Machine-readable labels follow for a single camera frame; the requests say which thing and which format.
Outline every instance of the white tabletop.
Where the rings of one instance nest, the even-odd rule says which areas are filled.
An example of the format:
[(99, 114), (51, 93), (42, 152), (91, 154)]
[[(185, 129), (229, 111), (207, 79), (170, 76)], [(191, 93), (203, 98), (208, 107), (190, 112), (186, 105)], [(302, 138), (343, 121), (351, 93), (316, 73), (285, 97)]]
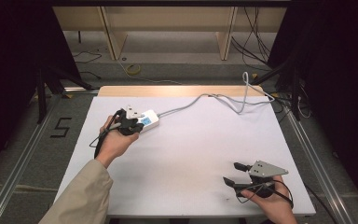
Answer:
[[(95, 97), (79, 135), (57, 198), (91, 159), (90, 142), (108, 115), (131, 105), (161, 113), (195, 97)], [(267, 97), (248, 97), (249, 102)], [(214, 98), (203, 97), (190, 108), (163, 117), (158, 127), (141, 133), (108, 171), (114, 179), (108, 216), (246, 217), (262, 215), (251, 202), (239, 203), (223, 176), (249, 183), (233, 163), (261, 160), (289, 171), (283, 176), (292, 191), (298, 216), (315, 214), (282, 130), (270, 104), (247, 105), (237, 115)]]

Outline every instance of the power cord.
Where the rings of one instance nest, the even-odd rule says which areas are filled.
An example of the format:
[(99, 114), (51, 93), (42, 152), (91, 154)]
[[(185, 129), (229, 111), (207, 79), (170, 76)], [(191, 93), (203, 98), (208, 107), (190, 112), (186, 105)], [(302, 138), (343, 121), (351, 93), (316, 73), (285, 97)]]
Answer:
[(97, 59), (99, 59), (99, 58), (101, 58), (103, 55), (102, 54), (100, 54), (100, 53), (91, 53), (91, 52), (88, 52), (88, 51), (81, 51), (80, 53), (78, 53), (78, 54), (76, 54), (76, 55), (72, 55), (72, 57), (77, 57), (77, 56), (79, 56), (80, 54), (83, 54), (83, 53), (88, 53), (88, 54), (91, 54), (91, 55), (97, 55), (97, 57), (96, 58), (93, 58), (93, 59), (91, 59), (91, 60), (88, 60), (88, 61), (86, 61), (86, 62), (75, 62), (75, 63), (90, 63), (90, 62), (92, 62), (92, 61), (95, 61), (95, 60), (97, 60)]
[[(242, 74), (242, 80), (243, 82), (245, 83), (245, 91), (244, 91), (244, 95), (243, 95), (243, 100), (242, 101), (238, 101), (238, 100), (235, 100), (229, 96), (226, 96), (224, 94), (214, 94), (214, 93), (203, 93), (201, 95), (199, 95), (193, 102), (191, 102), (190, 104), (188, 105), (185, 105), (185, 106), (182, 106), (182, 107), (178, 107), (178, 108), (175, 108), (175, 109), (171, 109), (171, 110), (168, 110), (168, 111), (165, 111), (163, 113), (159, 113), (158, 114), (158, 117), (159, 118), (162, 118), (164, 116), (167, 116), (169, 114), (172, 114), (172, 113), (175, 113), (175, 112), (178, 112), (178, 111), (181, 111), (181, 110), (184, 110), (184, 109), (187, 109), (189, 107), (191, 107), (193, 104), (195, 104), (199, 99), (200, 97), (202, 96), (209, 96), (209, 97), (213, 97), (214, 99), (216, 99), (217, 101), (223, 103), (224, 105), (228, 106), (232, 111), (234, 111), (235, 113), (237, 114), (241, 114), (243, 112), (243, 109), (245, 107), (245, 105), (261, 105), (261, 104), (269, 104), (271, 102), (273, 102), (275, 100), (274, 97), (272, 97), (271, 95), (269, 95), (268, 93), (264, 92), (264, 91), (261, 91), (261, 90), (258, 90), (256, 89), (255, 87), (253, 87), (252, 85), (249, 84), (249, 75), (247, 72), (244, 72)], [(252, 88), (253, 90), (255, 91), (258, 91), (260, 93), (263, 93), (265, 95), (267, 95), (267, 97), (270, 99), (268, 101), (265, 101), (265, 102), (258, 102), (258, 103), (249, 103), (249, 102), (246, 102), (246, 97), (248, 95), (248, 90), (249, 88)], [(223, 97), (223, 98), (226, 98), (228, 99), (228, 101), (225, 101), (223, 99), (221, 99), (220, 97)], [(235, 108), (232, 103), (241, 103), (241, 109), (237, 109)]]
[(107, 124), (106, 128), (103, 129), (103, 132), (101, 132), (98, 137), (96, 137), (90, 144), (89, 147), (97, 147), (97, 146), (93, 146), (92, 144), (97, 141), (98, 139), (104, 138), (110, 131), (116, 129), (119, 125), (121, 125), (120, 123), (117, 123), (115, 125), (112, 126), (112, 123), (115, 121), (116, 117), (118, 115), (118, 111), (112, 116), (112, 118), (109, 120), (109, 123)]
[(277, 104), (275, 104), (275, 105), (279, 105), (279, 106), (281, 107), (280, 110), (276, 111), (276, 110), (274, 109), (273, 104), (271, 104), (271, 105), (272, 105), (272, 108), (274, 109), (274, 113), (275, 113), (275, 114), (281, 114), (281, 113), (283, 112), (283, 109), (284, 109), (283, 105), (282, 105), (277, 99), (275, 99), (274, 102), (277, 102)]
[(248, 67), (251, 67), (251, 68), (254, 68), (254, 69), (257, 69), (257, 70), (261, 70), (261, 71), (266, 71), (266, 72), (269, 72), (270, 70), (268, 69), (263, 69), (263, 68), (257, 68), (257, 67), (254, 67), (254, 66), (251, 66), (250, 64), (248, 64), (246, 61), (245, 61), (245, 58), (244, 56), (248, 57), (248, 58), (251, 58), (251, 59), (256, 59), (258, 61), (260, 61), (262, 64), (267, 65), (267, 62), (261, 60), (260, 58), (258, 58), (256, 55), (254, 55), (250, 50), (246, 49), (245, 48), (245, 45), (244, 46), (241, 46), (240, 43), (238, 43), (238, 41), (234, 38), (234, 37), (231, 37), (232, 40), (234, 42), (231, 42), (232, 46), (239, 52), (242, 54), (242, 61), (243, 63), (245, 63), (246, 66)]
[(99, 77), (99, 76), (97, 76), (97, 75), (93, 74), (92, 72), (79, 72), (79, 73), (87, 73), (87, 74), (92, 74), (92, 75), (93, 75), (93, 76), (95, 76), (96, 78), (98, 78), (98, 79), (102, 79), (101, 77)]
[(255, 37), (257, 39), (257, 44), (258, 44), (258, 49), (260, 50), (260, 53), (264, 59), (264, 61), (266, 60), (266, 57), (269, 57), (269, 53), (270, 50), (267, 48), (267, 46), (264, 44), (263, 40), (261, 39), (260, 33), (258, 32), (258, 12), (259, 12), (259, 7), (255, 7), (255, 21), (254, 24), (252, 25), (251, 19), (249, 18), (249, 14), (246, 10), (246, 7), (243, 8), (243, 10), (245, 11), (246, 14), (246, 18), (248, 19), (248, 22), (252, 28), (252, 33), (255, 34)]

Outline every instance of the hand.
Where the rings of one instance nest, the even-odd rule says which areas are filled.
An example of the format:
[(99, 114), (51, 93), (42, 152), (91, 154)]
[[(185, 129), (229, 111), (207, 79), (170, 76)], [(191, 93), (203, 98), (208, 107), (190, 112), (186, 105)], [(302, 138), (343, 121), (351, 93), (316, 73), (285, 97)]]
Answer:
[[(274, 180), (283, 182), (282, 177), (280, 175), (275, 175), (272, 178)], [(289, 192), (283, 184), (275, 182), (275, 190), (285, 195), (286, 197), (289, 197)], [(267, 198), (261, 198), (249, 190), (243, 190), (241, 194), (243, 195), (243, 197), (250, 199), (252, 202), (256, 203), (272, 222), (276, 224), (297, 223), (289, 202), (287, 202), (281, 196), (277, 194), (272, 194)]]
[[(103, 132), (104, 129), (108, 128), (107, 125), (111, 119), (112, 116), (107, 118), (106, 123), (100, 129), (100, 133)], [(118, 130), (110, 131), (106, 135), (103, 145), (101, 146), (100, 153), (95, 160), (100, 161), (103, 166), (107, 168), (115, 158), (123, 155), (130, 144), (136, 141), (138, 137), (139, 133), (126, 136), (121, 134)]]

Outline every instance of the electronic device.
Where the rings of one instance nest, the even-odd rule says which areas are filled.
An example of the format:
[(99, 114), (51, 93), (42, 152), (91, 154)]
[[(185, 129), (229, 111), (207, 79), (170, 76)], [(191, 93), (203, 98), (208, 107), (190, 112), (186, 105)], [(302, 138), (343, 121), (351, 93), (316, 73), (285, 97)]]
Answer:
[(158, 115), (153, 110), (147, 110), (142, 113), (138, 123), (142, 123), (144, 125), (142, 129), (142, 133), (144, 133), (159, 125)]
[[(248, 172), (252, 179), (250, 184), (236, 184), (234, 181), (223, 177), (226, 185), (234, 188), (237, 198), (243, 197), (241, 192), (244, 189), (250, 190), (262, 198), (267, 198), (273, 193), (280, 195), (280, 193), (275, 190), (275, 181), (272, 179), (272, 177), (275, 175), (289, 174), (287, 170), (271, 165), (264, 161), (256, 161), (253, 166), (243, 165), (241, 163), (235, 162), (234, 167), (237, 170)], [(293, 204), (293, 202), (287, 197), (284, 199), (287, 200), (290, 204)]]
[(144, 127), (143, 123), (138, 122), (138, 118), (141, 117), (142, 114), (138, 113), (130, 105), (127, 106), (126, 110), (123, 108), (119, 109), (115, 113), (115, 115), (111, 118), (107, 127), (97, 137), (98, 144), (97, 147), (95, 148), (94, 158), (98, 156), (101, 146), (103, 145), (103, 140), (105, 139), (107, 134), (112, 130), (118, 130), (123, 135), (140, 133)]

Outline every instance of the jacket sleeve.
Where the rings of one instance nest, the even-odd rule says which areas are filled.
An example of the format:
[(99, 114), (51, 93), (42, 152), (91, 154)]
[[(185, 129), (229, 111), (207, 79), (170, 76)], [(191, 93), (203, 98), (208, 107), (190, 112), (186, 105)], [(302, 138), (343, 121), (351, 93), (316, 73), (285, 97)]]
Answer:
[(39, 223), (104, 223), (112, 185), (103, 165), (89, 161)]

